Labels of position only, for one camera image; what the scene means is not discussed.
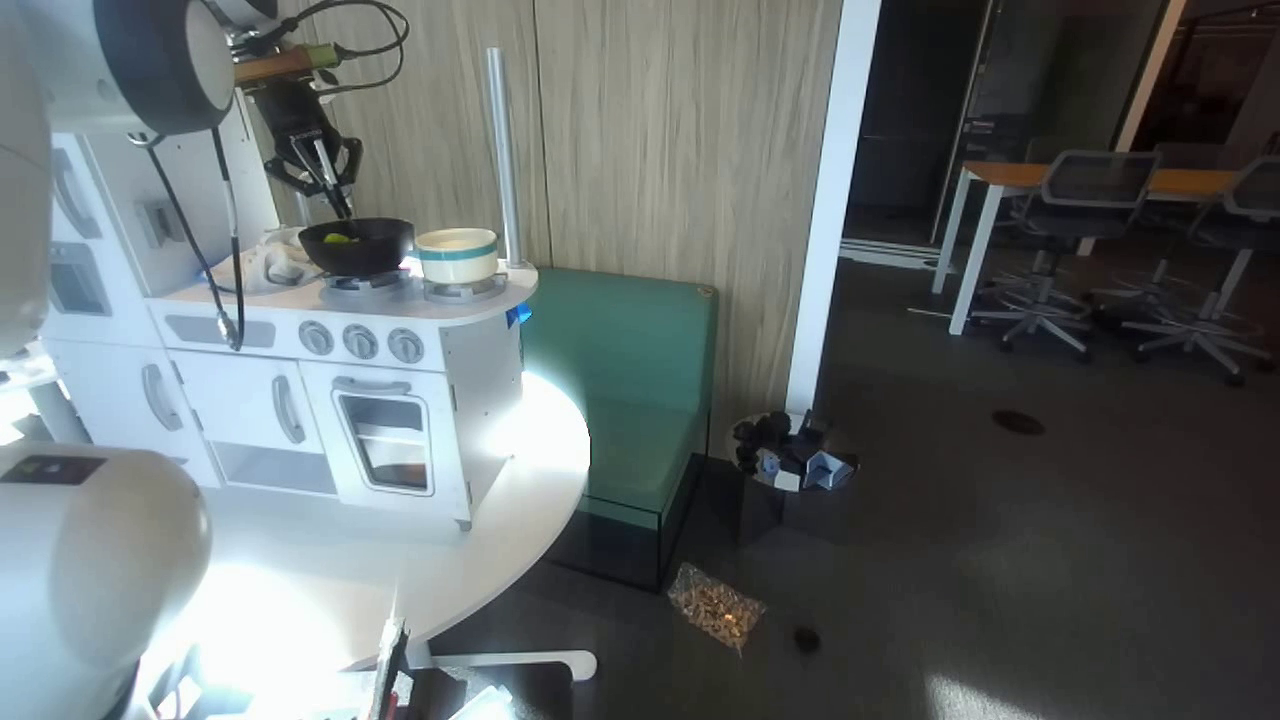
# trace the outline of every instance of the toy kitchen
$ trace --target toy kitchen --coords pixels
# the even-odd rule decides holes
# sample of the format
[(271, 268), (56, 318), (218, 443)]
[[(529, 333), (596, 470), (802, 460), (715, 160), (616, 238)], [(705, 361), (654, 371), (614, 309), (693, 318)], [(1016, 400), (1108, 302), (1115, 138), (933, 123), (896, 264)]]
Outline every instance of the toy kitchen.
[[(204, 490), (330, 497), (470, 530), (518, 447), (504, 433), (535, 294), (535, 268), (499, 252), (518, 232), (278, 227), (243, 108), (221, 140), (242, 238), (258, 239), (243, 252), (228, 248), (224, 196), (209, 193), (221, 156), (204, 138), (160, 150), (168, 175), (120, 138), (56, 138), (39, 344), (87, 439), (171, 458)], [(384, 255), (343, 255), (372, 238)]]

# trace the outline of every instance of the green cushion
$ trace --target green cushion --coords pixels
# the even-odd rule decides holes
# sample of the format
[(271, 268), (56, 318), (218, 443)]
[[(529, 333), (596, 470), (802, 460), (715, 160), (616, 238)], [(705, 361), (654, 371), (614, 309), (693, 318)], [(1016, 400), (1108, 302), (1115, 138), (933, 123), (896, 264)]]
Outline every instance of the green cushion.
[(661, 530), (705, 447), (715, 294), (699, 285), (546, 268), (526, 363), (585, 405), (592, 476), (585, 512)]

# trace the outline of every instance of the desk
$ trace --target desk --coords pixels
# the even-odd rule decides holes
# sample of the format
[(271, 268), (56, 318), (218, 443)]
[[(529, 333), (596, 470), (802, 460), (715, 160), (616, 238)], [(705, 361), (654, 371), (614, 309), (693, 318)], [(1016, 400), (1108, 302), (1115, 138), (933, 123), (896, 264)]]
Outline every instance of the desk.
[[(993, 248), (999, 200), (1035, 193), (1046, 175), (1049, 175), (1049, 164), (981, 164), (981, 160), (962, 164), (962, 179), (957, 179), (950, 224), (944, 224), (944, 248), (933, 268), (933, 298), (942, 298), (950, 285), (973, 179), (990, 185), (990, 193), (984, 193), (981, 222), (973, 227), (973, 248), (965, 261), (957, 303), (951, 303), (951, 323), (950, 323), (951, 336), (965, 336), (973, 294)], [(1213, 200), (1213, 196), (1223, 196), (1231, 179), (1238, 171), (1222, 171), (1222, 168), (1155, 168), (1149, 200)]]
[(156, 655), (199, 646), (236, 689), (306, 689), (375, 655), (390, 619), (412, 639), (434, 639), (552, 547), (585, 497), (589, 453), (578, 405), (526, 375), (520, 447), (474, 532), (310, 497), (204, 492), (213, 565), (186, 634)]

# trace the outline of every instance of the white bowl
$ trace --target white bowl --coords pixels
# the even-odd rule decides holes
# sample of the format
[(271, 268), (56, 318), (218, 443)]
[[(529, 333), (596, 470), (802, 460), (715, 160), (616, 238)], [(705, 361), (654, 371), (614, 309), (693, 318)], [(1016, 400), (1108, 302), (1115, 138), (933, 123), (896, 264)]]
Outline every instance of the white bowl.
[(493, 227), (438, 227), (412, 239), (434, 285), (483, 285), (496, 273)]

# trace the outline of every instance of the round white table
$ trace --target round white table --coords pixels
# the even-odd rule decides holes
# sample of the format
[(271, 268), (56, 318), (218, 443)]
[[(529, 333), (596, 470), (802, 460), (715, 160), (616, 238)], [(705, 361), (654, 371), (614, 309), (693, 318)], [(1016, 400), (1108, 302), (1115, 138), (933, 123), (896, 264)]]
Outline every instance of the round white table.
[(195, 646), (204, 678), (279, 689), (381, 655), (399, 629), (434, 639), (552, 547), (585, 497), (589, 453), (580, 409), (526, 375), (518, 460), (470, 532), (310, 497), (204, 492), (213, 559), (168, 653)]

